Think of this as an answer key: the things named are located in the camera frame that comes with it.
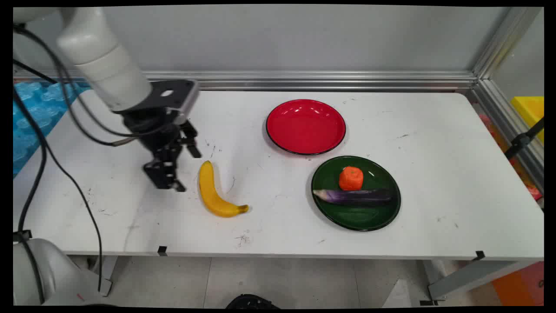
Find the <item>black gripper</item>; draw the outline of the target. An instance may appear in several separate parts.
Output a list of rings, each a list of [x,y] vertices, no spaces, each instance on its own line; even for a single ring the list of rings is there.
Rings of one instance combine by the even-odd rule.
[[[196,144],[197,130],[188,118],[177,111],[155,108],[124,113],[122,120],[131,133],[143,134],[139,142],[153,156],[151,162],[144,164],[143,171],[154,186],[159,190],[185,192],[176,172],[181,145],[193,158],[202,157]]]

